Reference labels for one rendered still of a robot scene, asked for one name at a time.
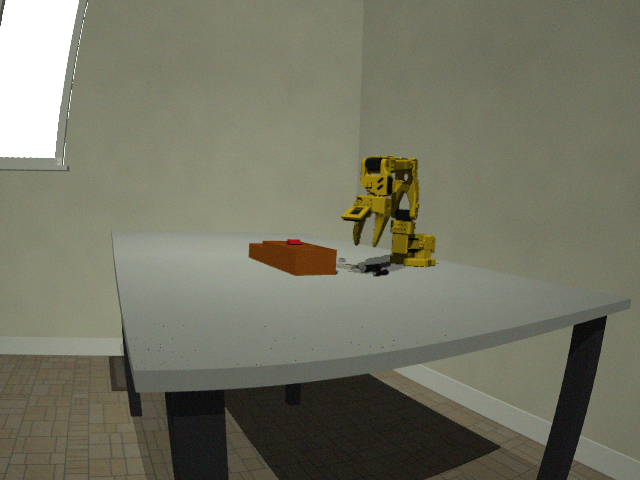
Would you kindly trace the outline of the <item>beige domino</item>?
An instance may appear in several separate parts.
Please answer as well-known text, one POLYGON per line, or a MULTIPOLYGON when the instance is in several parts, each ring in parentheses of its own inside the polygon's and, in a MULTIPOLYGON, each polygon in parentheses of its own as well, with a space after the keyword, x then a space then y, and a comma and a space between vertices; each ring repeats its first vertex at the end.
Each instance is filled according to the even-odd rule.
POLYGON ((346 263, 336 263, 336 267, 344 268, 344 269, 358 269, 358 265, 346 264, 346 263))

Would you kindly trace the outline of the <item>orange bin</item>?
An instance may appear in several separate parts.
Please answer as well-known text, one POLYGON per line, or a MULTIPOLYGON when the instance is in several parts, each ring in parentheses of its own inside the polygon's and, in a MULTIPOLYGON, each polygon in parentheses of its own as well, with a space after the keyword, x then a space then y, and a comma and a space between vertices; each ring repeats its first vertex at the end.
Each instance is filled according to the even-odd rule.
POLYGON ((249 243, 249 258, 295 276, 336 275, 337 250, 304 242, 303 245, 286 243, 249 243))

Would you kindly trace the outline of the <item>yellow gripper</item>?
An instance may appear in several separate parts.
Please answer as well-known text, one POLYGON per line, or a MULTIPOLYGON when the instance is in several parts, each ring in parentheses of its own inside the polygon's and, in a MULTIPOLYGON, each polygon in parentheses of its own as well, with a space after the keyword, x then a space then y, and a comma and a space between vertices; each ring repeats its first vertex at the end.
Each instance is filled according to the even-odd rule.
POLYGON ((367 196, 357 195, 358 198, 354 205, 351 206, 341 217, 345 221, 355 221, 353 228, 353 238, 356 246, 359 244, 359 240, 361 237, 361 232, 367 217, 370 218, 372 213, 375 213, 375 227, 374 227, 374 237, 372 245, 376 247, 382 233, 385 229, 385 226, 391 216, 391 206, 392 199, 391 198, 381 198, 385 196, 377 197, 373 193, 368 193, 367 196), (370 207, 370 208, 362 208, 359 206, 370 207), (355 215, 357 214, 357 215, 355 215), (364 218, 365 217, 365 218, 364 218), (363 219, 364 218, 364 219, 363 219))

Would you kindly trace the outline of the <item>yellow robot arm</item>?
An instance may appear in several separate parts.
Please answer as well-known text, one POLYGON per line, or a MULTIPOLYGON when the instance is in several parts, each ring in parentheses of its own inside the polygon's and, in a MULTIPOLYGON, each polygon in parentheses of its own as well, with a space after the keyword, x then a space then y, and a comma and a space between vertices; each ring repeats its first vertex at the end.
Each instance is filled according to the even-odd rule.
POLYGON ((393 255, 390 256, 389 263, 403 263, 404 261, 403 266, 435 266, 436 259, 431 258, 434 236, 414 234, 416 223, 412 223, 413 220, 417 219, 419 208, 418 160, 415 158, 395 159, 394 156, 370 157, 362 160, 360 183, 367 192, 372 192, 377 197, 380 195, 391 196, 391 217, 396 218, 396 220, 391 220, 390 232, 393 233, 391 252, 393 255), (370 175, 370 173, 378 173, 380 175, 370 175), (395 173, 394 185, 391 173, 395 173), (404 179, 404 174, 408 174, 407 180, 404 179), (410 210, 399 209, 404 193, 408 196, 410 210), (415 258, 411 259, 413 257, 415 258))

